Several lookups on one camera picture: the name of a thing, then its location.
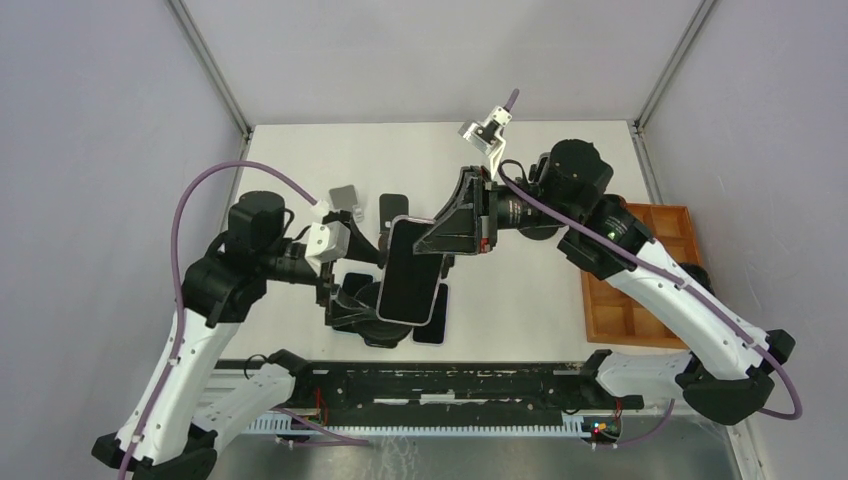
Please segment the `white framed small phone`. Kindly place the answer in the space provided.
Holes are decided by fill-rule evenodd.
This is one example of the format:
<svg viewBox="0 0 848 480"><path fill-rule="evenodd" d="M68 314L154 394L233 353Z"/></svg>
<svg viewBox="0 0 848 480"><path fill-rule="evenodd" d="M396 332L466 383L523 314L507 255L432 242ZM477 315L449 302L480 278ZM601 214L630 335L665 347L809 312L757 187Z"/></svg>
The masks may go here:
<svg viewBox="0 0 848 480"><path fill-rule="evenodd" d="M413 329L412 340L415 343L425 345L441 345L444 343L449 295L449 286L440 284L429 322L424 326Z"/></svg>

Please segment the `black phone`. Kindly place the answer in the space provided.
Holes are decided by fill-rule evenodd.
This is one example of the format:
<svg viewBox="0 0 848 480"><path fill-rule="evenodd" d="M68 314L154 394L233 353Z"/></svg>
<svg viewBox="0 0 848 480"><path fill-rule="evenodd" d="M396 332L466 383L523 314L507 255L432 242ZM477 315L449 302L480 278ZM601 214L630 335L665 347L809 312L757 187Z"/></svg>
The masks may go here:
<svg viewBox="0 0 848 480"><path fill-rule="evenodd" d="M444 256L416 255L412 246L432 224L409 216L393 221L375 307L379 320L412 327L429 322Z"/></svg>

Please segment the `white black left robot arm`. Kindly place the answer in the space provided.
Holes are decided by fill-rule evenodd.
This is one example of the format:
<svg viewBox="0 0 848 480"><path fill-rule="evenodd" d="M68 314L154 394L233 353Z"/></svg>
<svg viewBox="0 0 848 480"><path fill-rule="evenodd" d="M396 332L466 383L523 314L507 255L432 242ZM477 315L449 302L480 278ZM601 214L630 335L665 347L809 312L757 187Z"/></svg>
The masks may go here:
<svg viewBox="0 0 848 480"><path fill-rule="evenodd" d="M305 361L283 354L224 398L198 405L225 347L270 282L311 286L317 304L329 308L335 261L380 261L351 213L326 214L301 240L286 236L286 214L284 199L269 191L248 192L229 209L227 229L179 282L172 327L139 403L118 431L95 440L95 459L136 479L205 479L263 413L312 399L314 381L300 372Z"/></svg>

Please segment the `wooden base black phone stand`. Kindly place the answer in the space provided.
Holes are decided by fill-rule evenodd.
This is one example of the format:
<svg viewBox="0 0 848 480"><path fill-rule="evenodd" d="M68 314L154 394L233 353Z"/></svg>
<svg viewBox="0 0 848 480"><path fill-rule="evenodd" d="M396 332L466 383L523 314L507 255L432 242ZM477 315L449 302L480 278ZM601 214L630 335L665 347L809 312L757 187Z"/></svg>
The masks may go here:
<svg viewBox="0 0 848 480"><path fill-rule="evenodd" d="M409 199L406 195L384 193L378 199L378 217L380 233L388 233L393 221L399 216L409 214Z"/></svg>

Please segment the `light blue cased phone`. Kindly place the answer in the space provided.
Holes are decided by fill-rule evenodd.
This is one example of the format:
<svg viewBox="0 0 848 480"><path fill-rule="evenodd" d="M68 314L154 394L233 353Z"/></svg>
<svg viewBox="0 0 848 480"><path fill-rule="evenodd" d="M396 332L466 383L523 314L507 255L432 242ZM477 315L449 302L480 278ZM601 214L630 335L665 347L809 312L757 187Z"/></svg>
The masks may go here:
<svg viewBox="0 0 848 480"><path fill-rule="evenodd" d="M374 278L370 274L348 272L345 274L341 290L349 297L355 297L360 290L372 284Z"/></svg>

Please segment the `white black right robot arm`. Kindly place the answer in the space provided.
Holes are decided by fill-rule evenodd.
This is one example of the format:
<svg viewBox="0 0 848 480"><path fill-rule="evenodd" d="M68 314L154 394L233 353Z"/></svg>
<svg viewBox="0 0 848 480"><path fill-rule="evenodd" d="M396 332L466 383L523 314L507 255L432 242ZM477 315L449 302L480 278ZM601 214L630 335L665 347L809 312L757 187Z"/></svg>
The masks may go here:
<svg viewBox="0 0 848 480"><path fill-rule="evenodd" d="M675 355L595 352L577 382L585 405L602 408L628 396L683 401L723 425L766 413L776 383L789 379L784 366L794 338L756 327L718 300L608 192L612 176L595 146L579 139L557 142L523 179L466 167L412 249L478 255L503 230L559 233L558 249L571 264L636 301L686 345Z"/></svg>

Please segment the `white folding phone stand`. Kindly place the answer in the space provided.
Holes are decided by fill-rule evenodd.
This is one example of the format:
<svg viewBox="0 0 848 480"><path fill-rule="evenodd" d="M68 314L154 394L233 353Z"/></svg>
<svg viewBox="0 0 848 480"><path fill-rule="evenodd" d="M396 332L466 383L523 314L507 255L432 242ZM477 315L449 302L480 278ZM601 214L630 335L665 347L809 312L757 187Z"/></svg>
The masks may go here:
<svg viewBox="0 0 848 480"><path fill-rule="evenodd" d="M356 223L364 221L363 204L353 184L331 188L328 194L334 210L349 212Z"/></svg>

